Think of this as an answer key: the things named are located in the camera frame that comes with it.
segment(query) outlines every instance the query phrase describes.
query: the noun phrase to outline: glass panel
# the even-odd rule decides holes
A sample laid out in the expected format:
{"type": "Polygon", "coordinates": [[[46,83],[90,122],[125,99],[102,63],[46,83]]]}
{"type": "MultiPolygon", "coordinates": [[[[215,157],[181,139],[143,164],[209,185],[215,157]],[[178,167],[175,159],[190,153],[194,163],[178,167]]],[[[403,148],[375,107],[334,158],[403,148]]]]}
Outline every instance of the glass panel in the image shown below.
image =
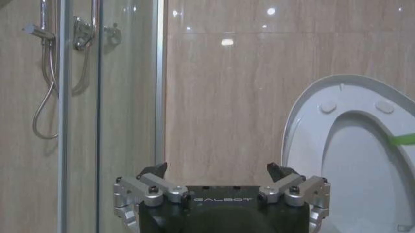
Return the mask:
{"type": "MultiPolygon", "coordinates": [[[[71,30],[91,28],[91,0],[74,0],[71,30]],[[74,15],[83,20],[76,22],[74,15]]],[[[99,38],[82,51],[71,46],[68,106],[68,233],[96,232],[96,115],[99,38]]]]}
{"type": "Polygon", "coordinates": [[[155,162],[158,1],[103,3],[100,57],[100,232],[126,230],[112,185],[155,162]],[[115,27],[116,33],[106,27],[115,27]]]}

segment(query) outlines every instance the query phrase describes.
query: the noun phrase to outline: shower head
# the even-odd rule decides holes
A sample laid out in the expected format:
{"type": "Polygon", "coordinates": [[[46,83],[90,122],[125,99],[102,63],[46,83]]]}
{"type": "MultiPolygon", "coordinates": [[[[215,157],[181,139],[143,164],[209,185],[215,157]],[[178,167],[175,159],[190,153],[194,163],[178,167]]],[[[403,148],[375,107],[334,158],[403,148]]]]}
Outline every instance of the shower head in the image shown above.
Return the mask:
{"type": "Polygon", "coordinates": [[[23,28],[24,32],[46,40],[54,40],[55,34],[42,29],[39,26],[30,24],[23,28]]]}

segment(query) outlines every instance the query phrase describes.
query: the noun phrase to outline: green tape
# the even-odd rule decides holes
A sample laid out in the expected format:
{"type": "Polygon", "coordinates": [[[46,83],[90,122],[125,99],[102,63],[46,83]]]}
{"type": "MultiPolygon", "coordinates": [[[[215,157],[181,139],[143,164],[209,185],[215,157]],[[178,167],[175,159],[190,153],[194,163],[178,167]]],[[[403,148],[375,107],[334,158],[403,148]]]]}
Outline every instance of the green tape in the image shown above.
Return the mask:
{"type": "Polygon", "coordinates": [[[390,137],[390,142],[393,145],[415,145],[415,133],[390,137]]]}

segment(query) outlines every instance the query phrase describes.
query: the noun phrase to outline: toilet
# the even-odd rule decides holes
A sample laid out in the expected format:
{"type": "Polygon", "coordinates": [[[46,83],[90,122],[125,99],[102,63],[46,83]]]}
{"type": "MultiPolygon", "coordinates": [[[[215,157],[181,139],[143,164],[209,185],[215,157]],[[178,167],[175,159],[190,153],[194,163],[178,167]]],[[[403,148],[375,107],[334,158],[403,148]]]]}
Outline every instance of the toilet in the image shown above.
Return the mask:
{"type": "Polygon", "coordinates": [[[282,162],[331,183],[322,233],[415,233],[415,102],[359,75],[318,80],[286,124],[282,162]]]}

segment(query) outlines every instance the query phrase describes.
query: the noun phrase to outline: silver metal bracket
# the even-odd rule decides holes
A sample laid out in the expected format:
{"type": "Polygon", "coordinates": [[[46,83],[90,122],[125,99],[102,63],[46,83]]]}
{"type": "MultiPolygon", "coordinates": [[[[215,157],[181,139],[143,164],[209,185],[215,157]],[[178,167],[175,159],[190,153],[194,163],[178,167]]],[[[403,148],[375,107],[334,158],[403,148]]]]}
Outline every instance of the silver metal bracket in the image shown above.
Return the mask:
{"type": "MultiPolygon", "coordinates": [[[[115,23],[112,27],[104,26],[103,36],[111,46],[118,46],[122,43],[122,31],[115,23]]],[[[92,40],[92,25],[80,17],[74,16],[74,47],[78,51],[83,51],[92,40]]]]}
{"type": "Polygon", "coordinates": [[[277,203],[279,197],[291,186],[298,186],[303,182],[301,175],[293,173],[275,182],[274,185],[259,188],[259,193],[267,197],[267,203],[277,203]]]}
{"type": "Polygon", "coordinates": [[[139,205],[157,207],[163,204],[165,195],[174,203],[182,203],[187,187],[177,186],[153,173],[137,178],[118,178],[114,184],[115,215],[123,219],[133,232],[139,232],[139,205]]]}
{"type": "Polygon", "coordinates": [[[310,232],[317,233],[322,221],[330,214],[330,189],[331,184],[322,177],[313,176],[298,186],[290,187],[285,192],[286,203],[291,206],[313,205],[310,211],[310,232]]]}

